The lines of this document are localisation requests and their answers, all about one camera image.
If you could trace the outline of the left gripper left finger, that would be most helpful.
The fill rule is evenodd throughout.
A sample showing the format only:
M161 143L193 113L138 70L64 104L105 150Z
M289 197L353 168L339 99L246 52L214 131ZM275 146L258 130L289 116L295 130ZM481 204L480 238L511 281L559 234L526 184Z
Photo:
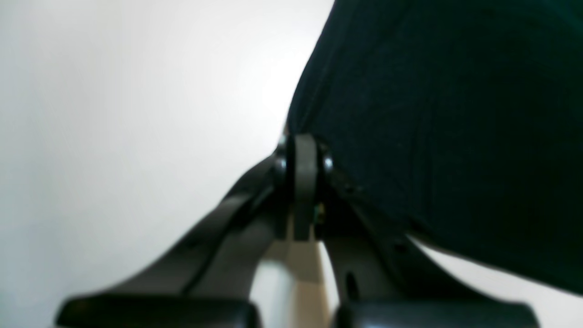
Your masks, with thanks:
M59 328L260 328L256 269L287 229L294 142L248 170L219 205L138 274L66 300Z

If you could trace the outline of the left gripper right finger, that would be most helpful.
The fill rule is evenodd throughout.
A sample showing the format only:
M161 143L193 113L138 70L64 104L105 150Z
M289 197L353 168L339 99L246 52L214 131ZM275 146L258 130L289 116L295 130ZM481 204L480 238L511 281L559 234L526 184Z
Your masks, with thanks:
M537 328L525 304L456 280L367 203L309 134L296 137L296 239L325 245L339 295L334 328Z

